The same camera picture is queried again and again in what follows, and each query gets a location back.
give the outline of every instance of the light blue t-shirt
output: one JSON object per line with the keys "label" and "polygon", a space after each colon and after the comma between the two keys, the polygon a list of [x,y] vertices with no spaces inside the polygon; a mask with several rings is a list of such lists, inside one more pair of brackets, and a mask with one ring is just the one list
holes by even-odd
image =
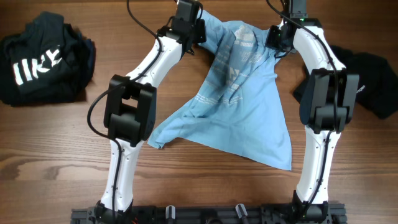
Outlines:
{"label": "light blue t-shirt", "polygon": [[162,148],[180,137],[291,170],[292,145],[275,84],[275,50],[268,30],[242,21],[221,22],[203,11],[207,41],[215,54],[197,95],[160,124],[148,140]]}

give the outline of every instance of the table surface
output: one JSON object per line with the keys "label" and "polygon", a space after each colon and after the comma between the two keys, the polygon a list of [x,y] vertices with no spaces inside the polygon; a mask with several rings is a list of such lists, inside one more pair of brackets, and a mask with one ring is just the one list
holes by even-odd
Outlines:
{"label": "table surface", "polygon": [[[277,0],[272,3],[280,8]],[[280,22],[265,1],[203,1],[222,21],[242,20],[261,29]],[[329,44],[388,59],[398,71],[398,1],[308,0],[310,17],[322,22]],[[172,1],[134,1],[134,14],[150,29],[175,13]],[[65,16],[94,40],[96,68],[85,100],[11,108],[0,104],[0,223],[68,223],[72,208],[93,206],[102,196],[109,168],[109,142],[86,124],[90,103],[114,74],[133,70],[153,38],[127,14],[124,1],[2,0],[0,36],[22,32],[41,11]],[[195,49],[158,89],[160,124],[203,83],[213,56]],[[303,61],[289,55],[275,67],[276,83],[293,145],[292,171],[176,139],[164,150],[145,145],[134,181],[134,204],[156,206],[260,205],[291,201],[303,166],[305,131],[293,89],[303,80]],[[104,101],[93,113],[102,127]],[[329,194],[346,204],[350,223],[398,222],[398,113],[379,120],[357,105],[337,145]]]}

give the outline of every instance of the black t-shirt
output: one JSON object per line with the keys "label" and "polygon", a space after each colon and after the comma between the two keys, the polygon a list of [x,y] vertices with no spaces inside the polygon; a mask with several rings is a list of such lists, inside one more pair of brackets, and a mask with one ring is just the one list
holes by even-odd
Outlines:
{"label": "black t-shirt", "polygon": [[10,105],[73,101],[93,75],[92,42],[58,14],[41,13],[0,47],[0,99]]}

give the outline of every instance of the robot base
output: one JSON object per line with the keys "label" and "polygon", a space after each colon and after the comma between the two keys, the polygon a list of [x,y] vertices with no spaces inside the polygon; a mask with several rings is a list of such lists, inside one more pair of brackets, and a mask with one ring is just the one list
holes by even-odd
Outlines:
{"label": "robot base", "polygon": [[[175,219],[166,218],[166,208],[134,206],[128,218],[119,223],[128,224],[288,224],[283,215],[289,204],[270,204],[246,207],[247,219],[238,217],[235,207],[185,207],[175,208]],[[95,208],[72,210],[71,224],[113,224],[95,217]],[[344,204],[329,204],[326,220],[322,224],[346,224]]]}

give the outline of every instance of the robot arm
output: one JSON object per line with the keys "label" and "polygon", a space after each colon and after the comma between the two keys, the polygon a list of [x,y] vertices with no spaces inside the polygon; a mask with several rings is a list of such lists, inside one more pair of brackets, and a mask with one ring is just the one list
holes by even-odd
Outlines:
{"label": "robot arm", "polygon": [[353,115],[359,76],[346,72],[327,44],[319,21],[308,19],[306,0],[282,1],[283,12],[269,0],[267,3],[283,21],[271,27],[266,45],[286,55],[297,50],[310,74],[300,102],[306,132],[304,163],[288,220],[323,222],[328,213],[331,161],[340,132]]}
{"label": "robot arm", "polygon": [[[201,4],[193,0],[179,1],[176,15],[170,18],[171,27],[163,26],[157,32],[160,43],[158,40],[155,41],[152,50],[136,69],[125,77],[115,75],[109,83],[109,89],[112,89],[137,78],[150,66],[159,52],[159,44],[162,45],[159,57],[144,76],[108,94],[104,125],[108,128],[108,136],[120,144],[122,151],[118,161],[118,145],[111,141],[108,182],[101,201],[97,204],[97,208],[100,208],[97,210],[108,216],[109,211],[113,209],[113,200],[114,210],[122,214],[132,204],[132,185],[139,151],[155,123],[156,88],[184,53],[193,54],[192,44],[206,41],[205,22],[197,19],[200,7]],[[122,103],[122,99],[130,98],[138,101],[137,108]],[[116,174],[117,184],[113,186]]]}
{"label": "robot arm", "polygon": [[[159,37],[162,42],[162,53],[156,63],[147,71],[147,75],[138,79],[136,82],[142,85],[150,85],[157,88],[169,70],[177,64],[182,55],[182,44],[170,37]],[[155,58],[159,51],[159,43],[155,41],[152,50],[147,57],[138,65],[136,69],[126,75],[126,78],[136,78],[140,71],[145,69],[148,64]],[[127,140],[116,138],[122,147],[122,156],[118,175],[118,184],[116,186],[115,195],[115,210],[126,211],[132,203],[132,185],[134,180],[134,173],[136,171],[136,164],[139,152],[144,143],[140,140],[135,147]],[[112,188],[116,173],[116,165],[118,163],[119,150],[115,142],[111,141],[111,165],[109,168],[108,182],[106,190],[101,198],[101,203],[105,208],[112,209]]]}

